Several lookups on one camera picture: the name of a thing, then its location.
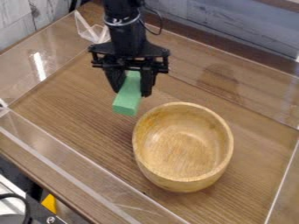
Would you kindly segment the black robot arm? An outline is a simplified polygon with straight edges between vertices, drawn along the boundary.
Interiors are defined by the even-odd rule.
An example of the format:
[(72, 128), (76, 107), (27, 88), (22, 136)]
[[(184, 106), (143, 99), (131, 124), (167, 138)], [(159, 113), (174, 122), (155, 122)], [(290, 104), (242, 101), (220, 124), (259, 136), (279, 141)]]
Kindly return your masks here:
[(147, 39), (142, 8), (146, 0), (103, 0), (104, 25), (110, 41), (88, 47), (92, 66), (102, 68), (108, 83), (118, 93), (124, 85), (127, 72), (140, 73), (143, 97), (152, 94), (158, 74), (167, 74), (171, 51)]

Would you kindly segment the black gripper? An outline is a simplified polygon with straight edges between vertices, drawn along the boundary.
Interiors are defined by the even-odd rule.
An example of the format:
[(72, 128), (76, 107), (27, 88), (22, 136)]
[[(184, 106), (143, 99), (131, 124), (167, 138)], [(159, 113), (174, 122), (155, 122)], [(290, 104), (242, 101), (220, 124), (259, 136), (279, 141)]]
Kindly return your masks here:
[(107, 80), (116, 93), (127, 78), (126, 70), (142, 69), (142, 96), (148, 97), (152, 94), (155, 74), (168, 73), (171, 52), (148, 41), (143, 23), (110, 26), (108, 31), (111, 40), (88, 47), (94, 67), (106, 69)]

